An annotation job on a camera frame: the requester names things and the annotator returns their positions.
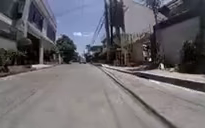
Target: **tree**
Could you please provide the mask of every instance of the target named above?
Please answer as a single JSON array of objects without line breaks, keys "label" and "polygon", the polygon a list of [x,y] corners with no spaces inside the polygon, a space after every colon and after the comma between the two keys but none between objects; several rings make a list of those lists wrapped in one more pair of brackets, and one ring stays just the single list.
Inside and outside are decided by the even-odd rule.
[{"label": "tree", "polygon": [[75,55],[76,45],[74,42],[68,36],[62,35],[56,41],[56,45],[63,61],[69,63]]}]

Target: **white building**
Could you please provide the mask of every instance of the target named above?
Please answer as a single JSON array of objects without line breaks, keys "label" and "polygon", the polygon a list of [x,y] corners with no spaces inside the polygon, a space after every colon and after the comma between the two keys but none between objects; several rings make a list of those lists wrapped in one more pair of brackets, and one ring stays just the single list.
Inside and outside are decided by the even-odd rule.
[{"label": "white building", "polygon": [[16,49],[17,40],[31,39],[36,61],[55,45],[56,19],[45,0],[0,0],[0,48]]}]

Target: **sky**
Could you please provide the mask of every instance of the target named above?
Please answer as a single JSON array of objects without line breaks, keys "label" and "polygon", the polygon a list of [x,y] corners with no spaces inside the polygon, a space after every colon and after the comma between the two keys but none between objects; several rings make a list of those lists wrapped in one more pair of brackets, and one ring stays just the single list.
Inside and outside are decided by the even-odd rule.
[{"label": "sky", "polygon": [[[83,53],[92,42],[94,31],[104,11],[103,0],[48,0],[57,20],[57,37],[68,35]],[[100,44],[101,32],[96,44]]]}]

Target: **wall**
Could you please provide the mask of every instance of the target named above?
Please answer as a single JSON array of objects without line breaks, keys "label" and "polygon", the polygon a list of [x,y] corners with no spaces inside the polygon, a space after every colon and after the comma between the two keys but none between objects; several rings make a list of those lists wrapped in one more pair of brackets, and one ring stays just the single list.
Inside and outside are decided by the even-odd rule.
[{"label": "wall", "polygon": [[184,41],[194,40],[199,32],[199,17],[157,30],[157,41],[161,55],[169,64],[180,63],[180,50]]},{"label": "wall", "polygon": [[0,37],[0,48],[17,50],[16,42]]},{"label": "wall", "polygon": [[142,33],[151,30],[155,24],[152,10],[133,2],[123,0],[125,6],[125,29],[126,33]]}]

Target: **street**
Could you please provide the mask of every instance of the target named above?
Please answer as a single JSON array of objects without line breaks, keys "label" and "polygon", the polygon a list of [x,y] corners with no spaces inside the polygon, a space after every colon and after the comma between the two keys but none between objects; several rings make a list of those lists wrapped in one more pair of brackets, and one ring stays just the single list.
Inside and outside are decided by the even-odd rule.
[{"label": "street", "polygon": [[[129,88],[137,87],[134,90],[158,112],[162,108],[161,115],[169,114],[169,121],[185,128],[205,128],[205,94],[115,74]],[[197,117],[189,120],[184,113]],[[61,65],[0,78],[0,128],[168,127],[172,126],[92,65]]]},{"label": "street", "polygon": [[0,128],[161,128],[91,65],[0,78]]}]

